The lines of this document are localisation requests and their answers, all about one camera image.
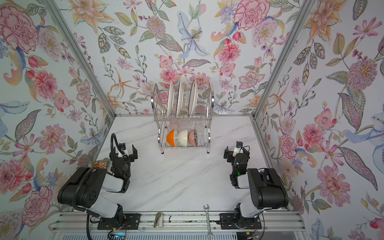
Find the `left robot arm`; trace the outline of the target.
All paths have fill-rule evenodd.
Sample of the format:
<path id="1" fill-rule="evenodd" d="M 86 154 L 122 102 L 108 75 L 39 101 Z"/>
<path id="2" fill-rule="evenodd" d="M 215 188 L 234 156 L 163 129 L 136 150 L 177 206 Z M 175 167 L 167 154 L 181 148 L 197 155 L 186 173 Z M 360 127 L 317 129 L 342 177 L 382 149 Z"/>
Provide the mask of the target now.
<path id="1" fill-rule="evenodd" d="M 119 153 L 111 151 L 112 167 L 107 169 L 99 167 L 81 167 L 59 190 L 58 202 L 73 207 L 76 211 L 86 212 L 89 215 L 104 219 L 125 218 L 121 205 L 111 202 L 101 195 L 105 190 L 111 193 L 124 194 L 130 184 L 131 162 L 138 158 L 138 151 L 132 147 L 129 154 L 124 144 L 119 144 Z"/>

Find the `orange bowl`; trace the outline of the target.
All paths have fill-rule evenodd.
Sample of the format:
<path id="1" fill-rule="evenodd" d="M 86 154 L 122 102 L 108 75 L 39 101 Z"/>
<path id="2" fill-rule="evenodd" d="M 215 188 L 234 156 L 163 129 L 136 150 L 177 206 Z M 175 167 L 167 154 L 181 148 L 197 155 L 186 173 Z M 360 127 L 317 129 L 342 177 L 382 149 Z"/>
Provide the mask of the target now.
<path id="1" fill-rule="evenodd" d="M 178 136 L 178 132 L 176 130 L 171 130 L 167 137 L 166 137 L 166 141 L 167 143 L 171 146 L 171 147 L 176 147 L 177 145 L 177 136 Z"/>

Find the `cream white bowl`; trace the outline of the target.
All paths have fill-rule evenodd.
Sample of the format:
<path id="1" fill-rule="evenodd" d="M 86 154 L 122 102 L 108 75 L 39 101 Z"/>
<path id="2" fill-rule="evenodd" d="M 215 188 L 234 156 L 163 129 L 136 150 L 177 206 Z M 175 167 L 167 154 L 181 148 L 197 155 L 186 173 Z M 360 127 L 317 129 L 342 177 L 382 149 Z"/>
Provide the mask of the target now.
<path id="1" fill-rule="evenodd" d="M 188 130 L 182 130 L 178 133 L 177 136 L 177 146 L 178 147 L 187 147 L 188 146 Z"/>

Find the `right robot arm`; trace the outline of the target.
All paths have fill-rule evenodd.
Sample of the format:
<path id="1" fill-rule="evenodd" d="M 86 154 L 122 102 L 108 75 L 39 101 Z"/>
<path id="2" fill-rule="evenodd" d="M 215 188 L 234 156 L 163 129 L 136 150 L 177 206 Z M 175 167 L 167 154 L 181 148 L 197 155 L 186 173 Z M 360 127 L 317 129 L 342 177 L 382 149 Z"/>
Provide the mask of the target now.
<path id="1" fill-rule="evenodd" d="M 235 148 L 233 151 L 226 148 L 224 159 L 232 166 L 232 186 L 250 192 L 250 197 L 238 203 L 234 209 L 235 219 L 251 219 L 266 211 L 288 206 L 288 193 L 275 169 L 248 168 L 250 152 L 243 148 Z"/>

